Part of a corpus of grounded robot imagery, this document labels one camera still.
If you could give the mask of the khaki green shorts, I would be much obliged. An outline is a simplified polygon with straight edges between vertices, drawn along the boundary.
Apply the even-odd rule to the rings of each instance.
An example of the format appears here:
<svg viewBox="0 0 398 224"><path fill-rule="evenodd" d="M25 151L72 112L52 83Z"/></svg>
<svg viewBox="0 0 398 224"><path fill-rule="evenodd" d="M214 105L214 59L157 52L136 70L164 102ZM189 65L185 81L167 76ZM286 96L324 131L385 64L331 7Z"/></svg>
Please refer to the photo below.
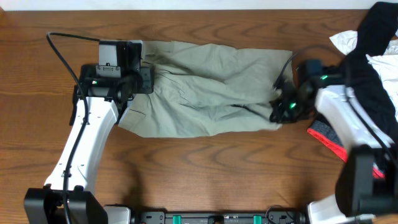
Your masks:
<svg viewBox="0 0 398 224"><path fill-rule="evenodd" d="M154 70L154 91L138 94L119 126L144 138L195 138L276 130L270 102L279 75L292 77L291 52L147 41L142 63Z"/></svg>

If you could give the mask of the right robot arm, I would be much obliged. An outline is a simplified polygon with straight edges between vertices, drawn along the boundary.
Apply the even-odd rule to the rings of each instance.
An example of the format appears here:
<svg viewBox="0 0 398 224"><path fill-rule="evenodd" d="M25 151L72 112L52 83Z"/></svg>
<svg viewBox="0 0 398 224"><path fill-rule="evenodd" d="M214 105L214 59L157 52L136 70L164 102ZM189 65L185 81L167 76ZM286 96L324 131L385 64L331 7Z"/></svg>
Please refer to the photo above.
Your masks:
<svg viewBox="0 0 398 224"><path fill-rule="evenodd" d="M308 223L361 223L397 213L397 146L359 104L350 80L350 72L317 72L299 87L283 75L273 84L281 94L271 102L271 121L294 123L316 111L348 155L335 193L308 204Z"/></svg>

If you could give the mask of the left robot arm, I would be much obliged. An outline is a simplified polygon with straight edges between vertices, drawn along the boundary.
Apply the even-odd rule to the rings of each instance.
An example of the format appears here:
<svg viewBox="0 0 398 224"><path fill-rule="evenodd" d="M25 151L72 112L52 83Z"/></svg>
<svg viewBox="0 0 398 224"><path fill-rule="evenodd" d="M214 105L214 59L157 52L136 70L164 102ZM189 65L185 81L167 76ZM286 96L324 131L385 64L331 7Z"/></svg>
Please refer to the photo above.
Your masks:
<svg viewBox="0 0 398 224"><path fill-rule="evenodd" d="M99 62L82 65L73 93L72 130L41 188L29 188L29 223L134 223L125 205L102 206L95 198L97 171L107 138L137 94L154 91L154 73L141 64L141 40L101 40Z"/></svg>

